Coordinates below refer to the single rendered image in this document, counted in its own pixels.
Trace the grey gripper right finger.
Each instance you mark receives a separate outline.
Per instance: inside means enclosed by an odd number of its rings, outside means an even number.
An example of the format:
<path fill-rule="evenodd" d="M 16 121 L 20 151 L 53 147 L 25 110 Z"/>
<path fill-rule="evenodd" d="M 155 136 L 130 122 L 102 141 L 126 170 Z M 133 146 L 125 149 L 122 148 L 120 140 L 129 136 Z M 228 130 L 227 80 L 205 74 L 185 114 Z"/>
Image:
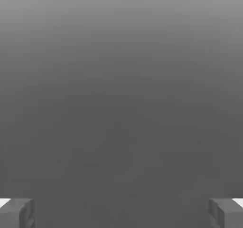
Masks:
<path fill-rule="evenodd" d="M 209 199 L 210 228 L 243 228 L 243 198 Z"/>

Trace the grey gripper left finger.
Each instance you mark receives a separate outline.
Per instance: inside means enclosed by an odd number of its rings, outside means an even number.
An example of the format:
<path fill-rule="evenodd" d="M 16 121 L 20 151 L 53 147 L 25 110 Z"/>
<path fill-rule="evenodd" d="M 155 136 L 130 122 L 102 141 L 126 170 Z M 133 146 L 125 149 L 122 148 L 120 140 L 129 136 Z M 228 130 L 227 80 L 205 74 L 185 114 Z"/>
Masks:
<path fill-rule="evenodd" d="M 0 228 L 35 228 L 35 200 L 0 198 Z"/>

